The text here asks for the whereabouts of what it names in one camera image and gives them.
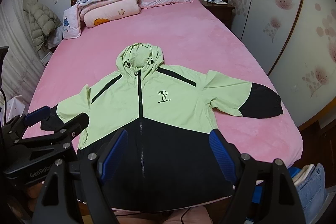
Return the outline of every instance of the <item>number 7 logo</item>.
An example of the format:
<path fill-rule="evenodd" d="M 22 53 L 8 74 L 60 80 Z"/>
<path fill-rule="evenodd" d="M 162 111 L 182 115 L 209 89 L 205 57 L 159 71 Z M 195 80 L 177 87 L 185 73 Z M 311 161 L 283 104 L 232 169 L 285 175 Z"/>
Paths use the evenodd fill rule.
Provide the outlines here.
<path fill-rule="evenodd" d="M 165 90 L 162 90 L 162 91 L 158 91 L 157 93 L 158 94 L 162 94 L 162 101 L 167 100 L 167 94 L 168 94 L 168 92 L 166 92 Z"/>

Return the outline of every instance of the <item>black cuff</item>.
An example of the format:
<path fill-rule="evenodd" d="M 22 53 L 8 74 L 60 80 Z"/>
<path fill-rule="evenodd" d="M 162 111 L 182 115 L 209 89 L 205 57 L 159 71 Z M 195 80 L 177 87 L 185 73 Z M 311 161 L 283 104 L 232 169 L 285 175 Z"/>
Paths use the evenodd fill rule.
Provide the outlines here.
<path fill-rule="evenodd" d="M 41 121 L 41 129 L 45 131 L 55 131 L 62 126 L 64 126 L 64 122 L 57 116 L 56 113 L 57 105 L 53 108 L 50 108 L 50 116 L 46 120 Z"/>
<path fill-rule="evenodd" d="M 246 102 L 239 108 L 243 117 L 271 118 L 283 114 L 280 96 L 270 88 L 252 83 Z"/>

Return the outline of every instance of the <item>bed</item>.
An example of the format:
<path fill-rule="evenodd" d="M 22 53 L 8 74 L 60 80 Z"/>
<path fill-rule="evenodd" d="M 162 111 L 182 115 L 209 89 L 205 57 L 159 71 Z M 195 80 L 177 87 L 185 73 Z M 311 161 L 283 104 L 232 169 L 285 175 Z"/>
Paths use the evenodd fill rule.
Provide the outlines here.
<path fill-rule="evenodd" d="M 136 42 L 162 48 L 165 64 L 181 65 L 202 73 L 215 70 L 266 85 L 272 83 L 241 41 L 198 0 L 145 9 L 138 15 L 82 30 L 75 39 L 63 40 L 51 57 L 32 98 L 29 112 L 53 107 L 78 94 L 116 70 L 117 55 Z M 287 109 L 269 119 L 234 117 L 215 111 L 217 124 L 228 142 L 256 160 L 281 158 L 291 166 L 301 157 L 303 142 Z M 24 137 L 50 134 L 40 124 Z M 73 140 L 77 147 L 79 136 Z"/>

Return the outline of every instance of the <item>orange patch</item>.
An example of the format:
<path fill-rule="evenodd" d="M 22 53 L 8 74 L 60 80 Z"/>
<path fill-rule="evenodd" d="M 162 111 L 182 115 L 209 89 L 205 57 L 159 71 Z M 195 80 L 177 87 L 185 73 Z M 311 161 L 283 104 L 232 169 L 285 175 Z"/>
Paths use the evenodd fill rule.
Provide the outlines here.
<path fill-rule="evenodd" d="M 93 23 L 94 23 L 94 26 L 98 26 L 100 24 L 103 24 L 103 23 L 106 23 L 106 22 L 109 22 L 110 20 L 108 19 L 105 19 L 105 18 L 97 18 Z"/>

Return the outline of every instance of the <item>nightstand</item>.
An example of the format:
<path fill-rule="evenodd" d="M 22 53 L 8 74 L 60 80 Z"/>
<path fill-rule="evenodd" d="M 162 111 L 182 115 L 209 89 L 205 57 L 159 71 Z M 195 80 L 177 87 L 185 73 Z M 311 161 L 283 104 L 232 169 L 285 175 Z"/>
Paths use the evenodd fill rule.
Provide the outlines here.
<path fill-rule="evenodd" d="M 232 10 L 235 8 L 231 4 L 215 4 L 206 2 L 204 0 L 199 0 L 203 6 L 209 10 L 211 14 L 217 17 L 221 22 L 225 24 L 226 27 L 231 29 L 232 25 Z"/>

